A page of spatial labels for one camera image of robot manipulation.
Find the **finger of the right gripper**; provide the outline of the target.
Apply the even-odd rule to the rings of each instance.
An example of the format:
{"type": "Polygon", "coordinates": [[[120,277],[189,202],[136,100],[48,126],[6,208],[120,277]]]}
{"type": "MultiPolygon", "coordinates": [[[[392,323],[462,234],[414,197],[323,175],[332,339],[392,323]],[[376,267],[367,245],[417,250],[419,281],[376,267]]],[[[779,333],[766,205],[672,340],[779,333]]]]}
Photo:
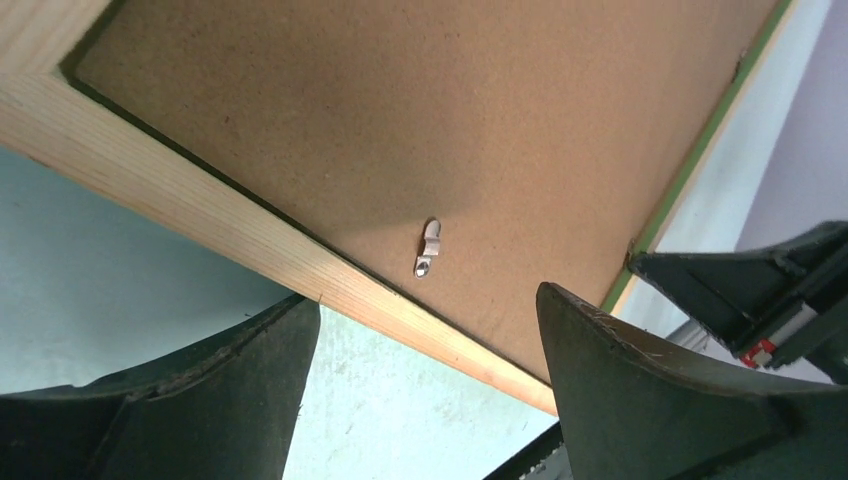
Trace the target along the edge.
{"type": "Polygon", "coordinates": [[[847,224],[735,253],[639,253],[629,270],[752,369],[847,368],[847,224]]]}

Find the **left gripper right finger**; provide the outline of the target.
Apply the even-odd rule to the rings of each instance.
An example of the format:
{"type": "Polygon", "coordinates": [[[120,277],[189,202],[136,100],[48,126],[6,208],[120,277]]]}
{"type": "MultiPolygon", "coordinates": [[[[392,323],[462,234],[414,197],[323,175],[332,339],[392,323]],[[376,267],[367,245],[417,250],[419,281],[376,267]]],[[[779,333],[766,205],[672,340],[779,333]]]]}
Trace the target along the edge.
{"type": "Polygon", "coordinates": [[[536,309],[578,479],[843,479],[847,390],[716,360],[540,284],[536,309]]]}

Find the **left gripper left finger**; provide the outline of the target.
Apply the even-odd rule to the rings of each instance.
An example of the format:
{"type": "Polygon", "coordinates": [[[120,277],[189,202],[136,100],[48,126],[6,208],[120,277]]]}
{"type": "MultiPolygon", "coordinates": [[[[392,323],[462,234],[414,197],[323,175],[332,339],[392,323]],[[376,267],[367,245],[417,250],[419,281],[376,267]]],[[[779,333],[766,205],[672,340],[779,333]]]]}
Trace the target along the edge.
{"type": "Polygon", "coordinates": [[[293,295],[83,386],[1,398],[5,479],[279,479],[321,325],[293,295]]]}

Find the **brown cardboard backing board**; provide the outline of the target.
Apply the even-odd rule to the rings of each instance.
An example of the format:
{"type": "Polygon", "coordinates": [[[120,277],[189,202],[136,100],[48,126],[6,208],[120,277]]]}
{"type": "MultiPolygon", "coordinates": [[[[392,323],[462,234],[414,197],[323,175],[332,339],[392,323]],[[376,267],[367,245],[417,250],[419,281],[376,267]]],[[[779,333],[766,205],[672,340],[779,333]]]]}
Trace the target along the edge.
{"type": "Polygon", "coordinates": [[[72,74],[546,379],[537,286],[604,299],[774,8],[124,1],[72,74]]]}

